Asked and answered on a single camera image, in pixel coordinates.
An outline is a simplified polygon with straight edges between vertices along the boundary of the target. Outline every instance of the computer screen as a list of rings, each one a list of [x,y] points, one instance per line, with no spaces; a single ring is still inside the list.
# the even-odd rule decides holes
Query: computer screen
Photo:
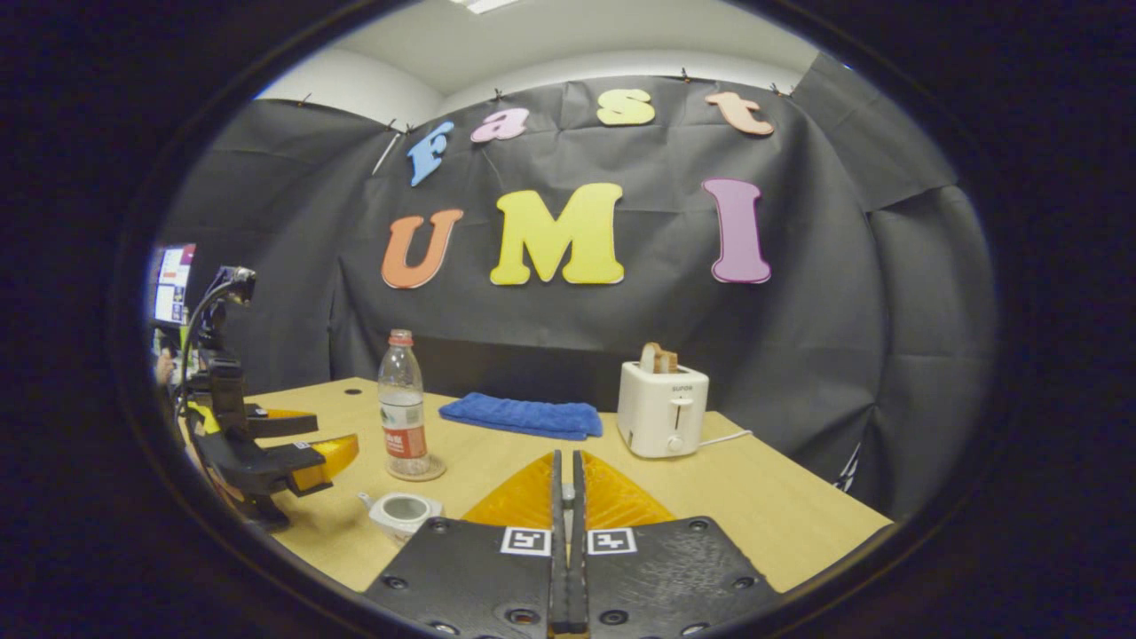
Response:
[[[157,322],[184,326],[192,308],[186,306],[185,287],[197,244],[176,244],[158,250],[152,316]]]

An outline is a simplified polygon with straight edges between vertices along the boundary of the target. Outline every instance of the small white cup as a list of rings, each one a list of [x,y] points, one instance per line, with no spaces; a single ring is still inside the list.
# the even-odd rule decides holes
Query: small white cup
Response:
[[[399,546],[414,537],[426,520],[442,515],[441,501],[409,492],[389,492],[378,501],[360,492],[359,499],[367,506],[370,521]]]

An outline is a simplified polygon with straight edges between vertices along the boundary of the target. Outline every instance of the letter cutout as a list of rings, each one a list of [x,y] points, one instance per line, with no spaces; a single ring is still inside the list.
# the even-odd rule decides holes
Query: letter cutout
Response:
[[[429,236],[426,257],[418,266],[407,266],[407,251],[410,250],[415,230],[423,225],[423,218],[412,215],[395,219],[391,224],[391,241],[386,244],[386,255],[383,256],[383,281],[386,285],[392,289],[417,289],[433,280],[445,258],[453,224],[461,219],[461,210],[452,208],[440,210],[429,217],[434,232]]]
[[[624,194],[618,184],[584,184],[568,199],[557,219],[536,191],[506,193],[498,200],[504,214],[501,232],[501,259],[490,272],[494,284],[524,284],[529,268],[523,264],[524,249],[548,282],[571,244],[571,258],[562,274],[573,284],[615,284],[624,279],[624,267],[616,262],[612,225],[616,201]]]
[[[410,185],[417,186],[426,176],[434,173],[434,169],[442,165],[442,151],[445,150],[445,134],[453,131],[452,122],[443,122],[431,131],[417,144],[410,147],[407,157],[415,165],[415,175],[410,179]]]
[[[753,119],[753,114],[750,111],[759,110],[761,107],[754,101],[743,100],[737,93],[727,91],[707,96],[707,102],[718,105],[721,116],[738,131],[754,135],[769,135],[774,132],[774,125]]]
[[[651,94],[642,89],[612,89],[600,94],[602,109],[595,111],[608,126],[646,124],[654,119],[654,107],[649,105]]]
[[[525,119],[528,118],[528,109],[504,109],[490,115],[482,121],[483,126],[477,127],[469,136],[474,142],[488,142],[490,140],[509,140],[525,132]]]
[[[718,207],[718,232],[721,254],[710,272],[719,282],[760,284],[770,276],[769,265],[761,259],[758,236],[757,200],[761,191],[741,180],[712,177],[702,188],[713,196]]]

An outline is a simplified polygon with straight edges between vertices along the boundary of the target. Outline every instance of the bottle cap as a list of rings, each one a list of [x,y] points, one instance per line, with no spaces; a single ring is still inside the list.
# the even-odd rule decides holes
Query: bottle cap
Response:
[[[410,334],[410,331],[406,329],[394,329],[391,331],[391,337],[386,340],[386,343],[391,346],[414,346],[415,340]]]

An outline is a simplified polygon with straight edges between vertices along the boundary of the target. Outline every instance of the white wall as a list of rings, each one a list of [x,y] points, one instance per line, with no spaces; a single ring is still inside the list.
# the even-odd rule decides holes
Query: white wall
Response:
[[[434,118],[442,94],[374,58],[325,49],[281,76],[257,99],[279,98],[335,107],[398,127]]]
[[[700,53],[695,51],[611,51],[566,58],[554,63],[535,65],[504,75],[478,82],[442,100],[435,116],[476,105],[494,97],[493,89],[504,93],[533,89],[544,84],[557,84],[588,77],[611,77],[617,75],[680,75],[686,68],[691,77],[725,80],[768,89],[771,83],[788,92],[801,81],[800,72],[776,67],[743,58]]]

